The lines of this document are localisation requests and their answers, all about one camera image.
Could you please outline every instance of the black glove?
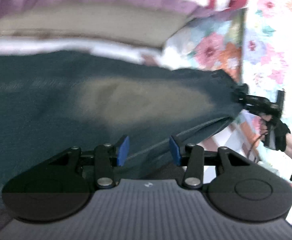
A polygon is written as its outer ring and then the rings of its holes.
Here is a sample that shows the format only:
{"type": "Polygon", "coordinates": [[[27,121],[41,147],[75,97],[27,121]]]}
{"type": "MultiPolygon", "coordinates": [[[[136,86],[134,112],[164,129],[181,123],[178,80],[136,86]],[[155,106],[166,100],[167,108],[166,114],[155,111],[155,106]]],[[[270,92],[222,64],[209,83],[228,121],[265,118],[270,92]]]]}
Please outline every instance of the black glove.
{"type": "Polygon", "coordinates": [[[272,117],[270,122],[274,124],[276,150],[284,152],[286,149],[286,134],[291,133],[291,131],[279,118],[272,117]]]}

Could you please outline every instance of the hand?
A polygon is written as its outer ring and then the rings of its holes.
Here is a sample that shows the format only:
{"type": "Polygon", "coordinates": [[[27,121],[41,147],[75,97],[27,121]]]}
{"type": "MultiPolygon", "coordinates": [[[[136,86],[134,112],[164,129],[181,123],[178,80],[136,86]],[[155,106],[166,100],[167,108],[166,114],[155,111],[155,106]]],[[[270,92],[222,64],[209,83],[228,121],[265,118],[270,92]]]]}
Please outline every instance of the hand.
{"type": "Polygon", "coordinates": [[[261,115],[261,120],[259,124],[260,124],[260,135],[264,134],[261,136],[262,141],[265,139],[265,135],[268,134],[266,122],[270,121],[271,118],[272,118],[271,115],[265,115],[265,114],[261,115]]]}

